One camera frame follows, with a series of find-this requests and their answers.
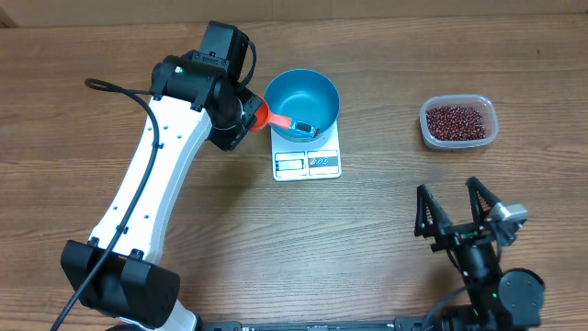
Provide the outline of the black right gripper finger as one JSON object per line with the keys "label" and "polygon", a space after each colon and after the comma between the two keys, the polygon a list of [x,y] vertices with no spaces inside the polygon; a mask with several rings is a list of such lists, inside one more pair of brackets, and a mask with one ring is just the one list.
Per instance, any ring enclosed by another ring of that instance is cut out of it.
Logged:
{"label": "black right gripper finger", "polygon": [[440,237],[446,235],[452,226],[453,223],[429,188],[425,184],[418,186],[414,235]]}
{"label": "black right gripper finger", "polygon": [[482,223],[490,210],[500,202],[476,177],[470,177],[466,181],[469,192],[469,202],[472,219],[475,223]]}

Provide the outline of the orange measuring scoop blue handle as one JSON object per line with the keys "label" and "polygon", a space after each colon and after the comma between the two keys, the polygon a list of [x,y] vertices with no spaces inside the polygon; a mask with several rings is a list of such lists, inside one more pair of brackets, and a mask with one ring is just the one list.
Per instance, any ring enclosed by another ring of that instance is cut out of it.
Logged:
{"label": "orange measuring scoop blue handle", "polygon": [[261,131],[267,126],[274,125],[297,138],[317,138],[320,129],[306,121],[296,120],[288,116],[274,113],[267,102],[260,97],[261,105],[254,114],[255,123],[251,131]]}

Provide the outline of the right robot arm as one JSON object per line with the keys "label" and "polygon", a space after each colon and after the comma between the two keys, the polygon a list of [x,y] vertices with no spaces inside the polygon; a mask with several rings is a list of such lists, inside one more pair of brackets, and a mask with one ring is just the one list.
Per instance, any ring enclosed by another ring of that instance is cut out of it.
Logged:
{"label": "right robot arm", "polygon": [[417,324],[423,330],[527,330],[539,327],[545,282],[526,268],[501,269],[503,249],[528,219],[522,204],[504,204],[476,177],[466,181],[472,221],[454,224],[426,185],[417,188],[414,235],[433,238],[464,285]]}

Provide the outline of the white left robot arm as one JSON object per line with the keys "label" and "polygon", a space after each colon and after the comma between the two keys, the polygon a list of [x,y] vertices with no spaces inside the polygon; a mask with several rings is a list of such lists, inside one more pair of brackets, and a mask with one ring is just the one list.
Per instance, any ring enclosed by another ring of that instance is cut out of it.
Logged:
{"label": "white left robot arm", "polygon": [[198,150],[234,149],[262,101],[249,88],[254,44],[211,21],[198,49],[156,64],[148,90],[128,90],[147,114],[134,156],[107,212],[84,243],[69,241],[62,269],[72,302],[118,318],[127,330],[198,330],[178,299],[179,276],[161,266],[175,201]]}

